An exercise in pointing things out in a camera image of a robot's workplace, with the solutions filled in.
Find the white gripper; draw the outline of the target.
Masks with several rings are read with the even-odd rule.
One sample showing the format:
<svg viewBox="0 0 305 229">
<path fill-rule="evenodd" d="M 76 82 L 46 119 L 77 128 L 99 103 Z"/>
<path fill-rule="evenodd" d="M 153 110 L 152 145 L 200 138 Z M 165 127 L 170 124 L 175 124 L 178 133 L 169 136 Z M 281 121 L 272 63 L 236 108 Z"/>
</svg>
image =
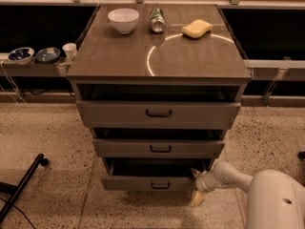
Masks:
<svg viewBox="0 0 305 229">
<path fill-rule="evenodd" d="M 214 173 L 212 171 L 199 172 L 195 168 L 191 168 L 191 172 L 195 177 L 195 187 L 199 191 L 193 191 L 192 199 L 189 205 L 191 207 L 196 207 L 205 197 L 203 192 L 210 193 L 211 191 L 215 190 L 219 185 L 219 181 L 214 177 Z"/>
</svg>

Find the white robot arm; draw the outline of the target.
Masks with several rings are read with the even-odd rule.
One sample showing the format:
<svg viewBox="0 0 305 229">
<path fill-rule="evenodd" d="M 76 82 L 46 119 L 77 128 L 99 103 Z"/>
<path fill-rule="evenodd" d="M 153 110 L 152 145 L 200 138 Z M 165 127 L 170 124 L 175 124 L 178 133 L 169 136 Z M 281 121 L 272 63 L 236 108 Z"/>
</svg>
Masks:
<svg viewBox="0 0 305 229">
<path fill-rule="evenodd" d="M 215 189 L 239 188 L 247 194 L 246 229 L 305 229 L 305 187 L 290 176 L 276 170 L 249 176 L 224 161 L 211 171 L 191 171 L 192 207 Z"/>
</svg>

